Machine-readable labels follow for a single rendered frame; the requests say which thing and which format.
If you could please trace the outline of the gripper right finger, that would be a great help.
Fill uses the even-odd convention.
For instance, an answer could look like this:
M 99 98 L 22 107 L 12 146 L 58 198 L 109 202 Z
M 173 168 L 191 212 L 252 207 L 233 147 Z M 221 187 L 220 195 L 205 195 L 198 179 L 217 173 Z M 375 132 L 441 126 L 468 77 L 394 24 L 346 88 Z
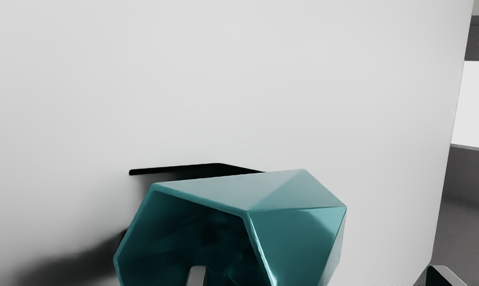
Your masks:
M 417 279 L 416 286 L 468 286 L 468 284 L 444 265 L 428 265 Z

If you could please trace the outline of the teal faceted mug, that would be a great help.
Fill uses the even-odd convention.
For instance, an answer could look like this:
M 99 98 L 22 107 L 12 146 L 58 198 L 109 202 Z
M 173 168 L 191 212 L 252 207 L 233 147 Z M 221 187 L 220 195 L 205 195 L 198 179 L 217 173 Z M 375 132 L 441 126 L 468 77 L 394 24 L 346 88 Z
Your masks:
M 306 170 L 158 182 L 113 262 L 120 286 L 328 286 L 346 211 Z

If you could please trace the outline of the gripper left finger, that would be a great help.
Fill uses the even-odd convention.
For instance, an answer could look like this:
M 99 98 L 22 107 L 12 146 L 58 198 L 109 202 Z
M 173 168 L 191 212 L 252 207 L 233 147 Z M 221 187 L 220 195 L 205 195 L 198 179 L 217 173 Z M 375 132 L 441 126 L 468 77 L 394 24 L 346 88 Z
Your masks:
M 204 265 L 194 265 L 190 268 L 185 286 L 207 286 L 207 268 Z

